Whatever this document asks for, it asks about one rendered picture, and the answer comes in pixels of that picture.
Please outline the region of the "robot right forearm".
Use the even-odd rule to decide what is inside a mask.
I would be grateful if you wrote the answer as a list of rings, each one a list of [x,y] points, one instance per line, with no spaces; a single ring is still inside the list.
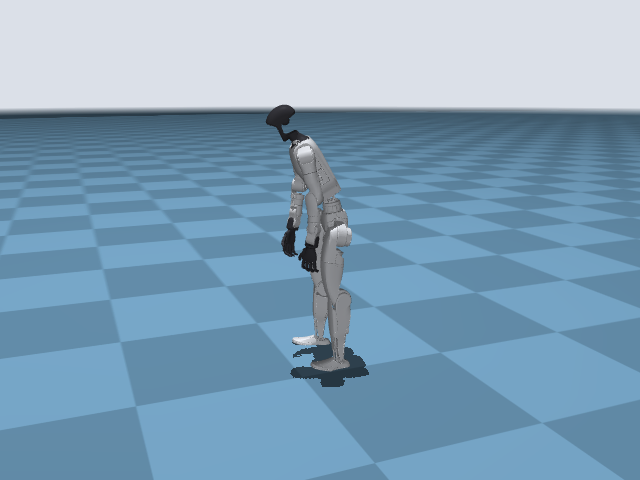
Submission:
[[[304,200],[304,195],[302,195],[302,193],[297,193],[297,191],[293,191],[292,184],[291,184],[291,205],[290,205],[290,211],[289,211],[289,218],[292,217],[294,219],[294,222],[293,222],[294,228],[299,227],[301,223],[300,219],[302,216],[302,207],[303,207],[301,205],[303,205],[303,200]]]

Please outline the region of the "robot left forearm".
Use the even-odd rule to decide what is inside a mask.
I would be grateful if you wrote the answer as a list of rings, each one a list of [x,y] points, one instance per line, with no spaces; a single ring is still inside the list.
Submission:
[[[305,203],[308,215],[308,226],[306,243],[314,246],[315,239],[321,232],[322,209],[318,208],[316,197],[309,193],[305,196]],[[320,236],[319,236],[320,238]]]

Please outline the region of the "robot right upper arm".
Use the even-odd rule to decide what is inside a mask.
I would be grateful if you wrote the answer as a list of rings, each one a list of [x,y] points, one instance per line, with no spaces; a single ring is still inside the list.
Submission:
[[[306,186],[302,178],[296,173],[294,167],[293,167],[293,171],[295,174],[295,178],[293,179],[293,182],[292,182],[292,190],[298,191],[298,192],[305,192],[308,187]]]

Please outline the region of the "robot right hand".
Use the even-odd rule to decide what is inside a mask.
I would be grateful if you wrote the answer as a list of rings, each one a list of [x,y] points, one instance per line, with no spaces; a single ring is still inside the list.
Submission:
[[[294,250],[294,243],[295,243],[295,230],[297,231],[299,227],[294,228],[293,222],[294,222],[294,219],[290,217],[288,219],[287,226],[286,226],[288,231],[285,232],[283,239],[281,241],[283,252],[285,253],[285,255],[288,255],[289,257],[298,255]]]

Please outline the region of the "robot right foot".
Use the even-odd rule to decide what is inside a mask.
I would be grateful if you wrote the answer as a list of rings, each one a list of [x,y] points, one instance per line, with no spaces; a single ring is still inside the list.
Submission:
[[[299,344],[299,345],[328,345],[328,344],[330,344],[330,341],[329,341],[328,338],[323,338],[322,341],[320,341],[321,338],[319,338],[319,341],[318,341],[314,337],[315,337],[315,335],[306,336],[306,337],[293,337],[292,342],[296,343],[296,344]]]

